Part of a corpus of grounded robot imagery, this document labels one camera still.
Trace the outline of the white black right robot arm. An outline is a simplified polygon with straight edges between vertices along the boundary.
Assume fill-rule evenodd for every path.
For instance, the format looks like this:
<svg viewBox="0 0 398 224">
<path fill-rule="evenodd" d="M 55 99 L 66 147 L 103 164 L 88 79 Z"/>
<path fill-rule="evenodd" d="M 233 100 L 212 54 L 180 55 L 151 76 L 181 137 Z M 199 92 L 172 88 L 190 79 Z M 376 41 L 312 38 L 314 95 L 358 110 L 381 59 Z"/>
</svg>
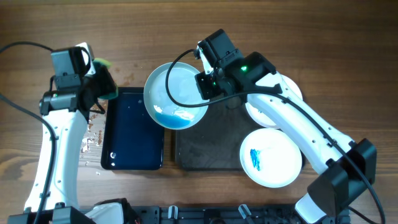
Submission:
<svg viewBox="0 0 398 224">
<path fill-rule="evenodd" d="M 217 102 L 220 94 L 226 99 L 242 96 L 296 143 L 318 173 L 295 204 L 302 220 L 317 223 L 336 217 L 368 190 L 385 223 L 372 187 L 377 159 L 373 143 L 355 142 L 327 123 L 287 86 L 270 61 L 258 52 L 244 56 L 222 29 L 200 41 L 194 54 L 205 69 L 197 77 L 203 99 Z"/>
</svg>

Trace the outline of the green yellow sponge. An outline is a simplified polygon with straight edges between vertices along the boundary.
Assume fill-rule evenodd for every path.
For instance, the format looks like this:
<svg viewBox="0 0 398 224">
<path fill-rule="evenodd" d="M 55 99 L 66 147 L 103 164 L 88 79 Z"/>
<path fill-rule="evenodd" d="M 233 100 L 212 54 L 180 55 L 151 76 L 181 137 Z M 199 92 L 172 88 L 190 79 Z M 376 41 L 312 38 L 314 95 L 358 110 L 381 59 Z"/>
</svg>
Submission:
<svg viewBox="0 0 398 224">
<path fill-rule="evenodd" d="M 107 61 L 107 60 L 105 60 L 103 58 L 94 59 L 93 60 L 93 64 L 96 67 L 96 69 L 98 67 L 100 67 L 100 66 L 105 66 L 107 71 L 109 70 L 110 66 L 112 66 L 111 62 L 109 62 L 109 61 Z M 112 99 L 116 98 L 118 96 L 118 93 L 119 93 L 117 84 L 115 83 L 115 81 L 113 80 L 111 75 L 109 75 L 109 77 L 111 79 L 109 81 L 111 83 L 111 85 L 110 85 L 111 89 L 110 90 L 106 90 L 106 93 L 99 97 L 102 100 L 112 100 Z"/>
</svg>

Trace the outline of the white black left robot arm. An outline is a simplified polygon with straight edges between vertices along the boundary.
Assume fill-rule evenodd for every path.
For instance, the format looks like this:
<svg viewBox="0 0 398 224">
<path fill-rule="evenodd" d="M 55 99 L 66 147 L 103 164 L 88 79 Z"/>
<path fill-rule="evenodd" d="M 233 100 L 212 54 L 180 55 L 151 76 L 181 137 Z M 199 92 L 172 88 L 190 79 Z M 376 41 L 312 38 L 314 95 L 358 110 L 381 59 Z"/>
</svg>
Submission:
<svg viewBox="0 0 398 224">
<path fill-rule="evenodd" d="M 79 209 L 77 173 L 80 145 L 88 127 L 92 107 L 105 114 L 100 99 L 117 97 L 118 87 L 108 71 L 109 62 L 95 59 L 83 42 L 64 49 L 51 49 L 54 75 L 39 101 L 39 114 L 22 108 L 5 96 L 1 99 L 43 125 L 42 146 L 34 185 L 22 214 L 8 223 L 103 223 L 104 218 L 123 221 L 123 208 L 107 203 L 88 213 Z"/>
</svg>

